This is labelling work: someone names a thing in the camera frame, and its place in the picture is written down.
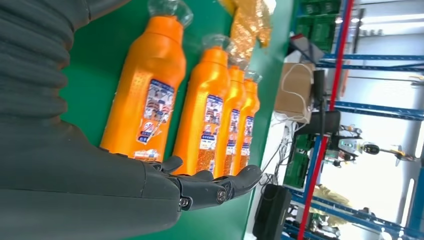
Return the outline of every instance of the orange packaging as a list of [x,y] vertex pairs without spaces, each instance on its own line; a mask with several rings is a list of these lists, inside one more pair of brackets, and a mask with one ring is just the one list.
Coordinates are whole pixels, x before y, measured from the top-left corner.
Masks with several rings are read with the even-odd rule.
[[180,0],[150,0],[148,7],[151,18],[126,56],[100,146],[161,162],[177,89],[186,74],[184,27],[193,14]]
[[206,50],[191,72],[173,154],[183,160],[175,174],[214,171],[224,98],[230,86],[227,69],[231,41],[223,35],[203,40]]
[[240,109],[246,100],[243,82],[248,62],[243,58],[230,57],[229,65],[230,86],[224,98],[221,128],[216,142],[215,178],[231,174],[231,165],[236,154]]
[[246,73],[244,80],[246,101],[240,110],[240,123],[235,144],[235,156],[231,166],[232,175],[237,175],[249,162],[255,114],[260,107],[258,83],[261,78],[260,75],[253,71]]

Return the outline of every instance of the clear bottle cap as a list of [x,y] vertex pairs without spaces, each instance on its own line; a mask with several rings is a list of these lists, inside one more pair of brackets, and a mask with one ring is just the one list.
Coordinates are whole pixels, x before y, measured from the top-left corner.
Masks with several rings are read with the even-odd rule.
[[242,70],[244,72],[248,69],[249,62],[245,58],[242,58],[242,57],[230,56],[228,58],[228,66],[229,67],[237,66],[240,70]]
[[151,17],[175,16],[184,28],[193,21],[193,12],[182,0],[149,0],[148,12]]
[[247,71],[244,75],[245,80],[253,81],[254,83],[258,84],[262,80],[262,76],[255,72],[255,71]]
[[228,36],[222,34],[212,34],[203,38],[203,47],[205,49],[220,48],[229,53],[233,51],[235,45]]

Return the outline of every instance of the orange bottle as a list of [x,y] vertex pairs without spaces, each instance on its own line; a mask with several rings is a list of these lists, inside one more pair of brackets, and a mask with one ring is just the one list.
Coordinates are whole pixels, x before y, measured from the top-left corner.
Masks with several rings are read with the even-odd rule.
[[248,62],[243,58],[230,57],[230,86],[222,109],[221,127],[216,142],[215,178],[230,175],[233,157],[236,154],[236,140],[239,131],[240,110],[246,101],[245,70]]
[[177,89],[186,75],[183,32],[193,14],[181,0],[149,0],[148,9],[151,18],[126,56],[100,146],[161,162]]
[[230,86],[228,53],[233,45],[223,35],[203,40],[205,51],[191,72],[173,154],[183,160],[175,174],[213,169],[224,97]]
[[244,80],[246,101],[240,110],[240,123],[235,144],[235,156],[231,167],[232,175],[237,175],[249,162],[254,118],[260,107],[258,83],[261,79],[262,77],[256,72],[249,71],[246,73]]

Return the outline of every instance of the green table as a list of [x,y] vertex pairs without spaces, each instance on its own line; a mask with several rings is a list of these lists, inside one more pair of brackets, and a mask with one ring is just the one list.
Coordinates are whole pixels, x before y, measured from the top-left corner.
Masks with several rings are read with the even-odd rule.
[[[183,47],[187,58],[187,76],[178,89],[165,156],[172,153],[188,77],[202,53],[201,40],[208,34],[230,33],[232,17],[217,0],[185,0],[194,13],[193,23],[185,30]],[[261,107],[255,116],[250,164],[261,162],[283,66],[293,0],[277,1],[272,17],[274,30],[267,49],[256,48],[250,69],[263,75],[259,84]],[[99,145],[108,119],[121,68],[130,44],[143,32],[149,19],[146,0],[133,0],[119,10],[80,29],[75,35],[71,64],[64,72],[68,86],[61,96],[68,102],[62,118],[79,126],[90,142]],[[251,195],[219,207],[184,212],[169,230],[134,240],[241,240],[243,238]]]

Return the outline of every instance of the bottle label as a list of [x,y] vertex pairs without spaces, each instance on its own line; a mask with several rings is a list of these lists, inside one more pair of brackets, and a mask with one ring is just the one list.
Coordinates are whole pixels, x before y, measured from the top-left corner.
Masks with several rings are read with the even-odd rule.
[[213,172],[214,170],[215,164],[212,166],[211,162],[215,163],[215,148],[217,145],[218,131],[220,130],[222,111],[223,99],[218,96],[208,95],[196,172],[202,170]]
[[[159,127],[170,120],[171,112],[174,110],[175,90],[156,79],[152,79],[148,86],[147,99],[144,106],[143,119],[136,140],[147,144],[149,140],[160,134]],[[134,153],[134,157],[143,161],[156,161],[159,153],[157,149],[141,150]]]
[[224,176],[230,175],[233,157],[236,154],[237,133],[239,132],[240,111],[233,109],[231,111],[231,122],[229,125],[228,143],[224,159]]
[[159,153],[156,149],[140,150],[134,153],[134,158],[145,162],[156,162],[159,158]]
[[246,117],[246,124],[244,125],[244,138],[243,145],[241,146],[241,160],[240,170],[248,165],[249,157],[251,154],[251,143],[252,143],[252,130],[253,130],[254,118],[252,116]]

